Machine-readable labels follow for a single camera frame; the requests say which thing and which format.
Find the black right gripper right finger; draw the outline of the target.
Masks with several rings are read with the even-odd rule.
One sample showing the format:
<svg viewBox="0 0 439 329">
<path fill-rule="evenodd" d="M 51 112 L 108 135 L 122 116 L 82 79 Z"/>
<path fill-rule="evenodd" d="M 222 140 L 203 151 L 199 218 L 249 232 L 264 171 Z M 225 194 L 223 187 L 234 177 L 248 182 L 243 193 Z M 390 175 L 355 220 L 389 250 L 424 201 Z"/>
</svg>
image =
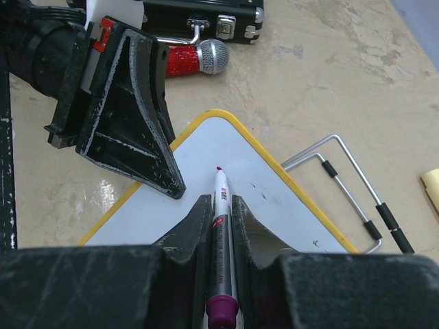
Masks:
<svg viewBox="0 0 439 329">
<path fill-rule="evenodd" d="M 295 287 L 305 279 L 305 256 L 267 229 L 242 196 L 233 196 L 232 227 L 244 328 L 308 328 Z"/>
</svg>

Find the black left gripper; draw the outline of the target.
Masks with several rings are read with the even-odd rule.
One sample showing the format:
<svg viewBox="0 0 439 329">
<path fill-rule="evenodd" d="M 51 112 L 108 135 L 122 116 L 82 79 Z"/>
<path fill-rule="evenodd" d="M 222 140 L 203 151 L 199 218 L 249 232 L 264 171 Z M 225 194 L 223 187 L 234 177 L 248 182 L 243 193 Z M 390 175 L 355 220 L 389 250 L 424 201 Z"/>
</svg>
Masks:
<svg viewBox="0 0 439 329">
<path fill-rule="evenodd" d="M 169 47 L 115 20 L 73 39 L 48 143 L 76 145 L 96 165 L 173 199 L 186 191 L 170 148 L 176 135 L 165 101 Z"/>
</svg>

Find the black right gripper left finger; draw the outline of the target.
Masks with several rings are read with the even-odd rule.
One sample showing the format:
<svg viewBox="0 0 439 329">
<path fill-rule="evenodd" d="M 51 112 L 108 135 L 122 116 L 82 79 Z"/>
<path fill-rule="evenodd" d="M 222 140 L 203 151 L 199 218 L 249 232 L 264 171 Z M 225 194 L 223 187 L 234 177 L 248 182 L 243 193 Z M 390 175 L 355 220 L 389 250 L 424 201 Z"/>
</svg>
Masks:
<svg viewBox="0 0 439 329">
<path fill-rule="evenodd" d="M 209 271 L 212 197 L 201 195 L 155 246 L 144 328 L 201 328 Z"/>
</svg>

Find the pink and white marker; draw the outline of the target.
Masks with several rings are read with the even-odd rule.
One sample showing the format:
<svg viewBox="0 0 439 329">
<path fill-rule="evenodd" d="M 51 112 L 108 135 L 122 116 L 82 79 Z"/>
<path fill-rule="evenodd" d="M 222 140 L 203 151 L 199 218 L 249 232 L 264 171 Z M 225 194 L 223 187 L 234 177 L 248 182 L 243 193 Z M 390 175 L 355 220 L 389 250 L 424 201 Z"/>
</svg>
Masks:
<svg viewBox="0 0 439 329">
<path fill-rule="evenodd" d="M 236 328 L 239 302 L 235 273 L 230 189 L 224 170 L 217 168 L 211 222 L 211 271 L 206 294 L 209 328 Z"/>
</svg>

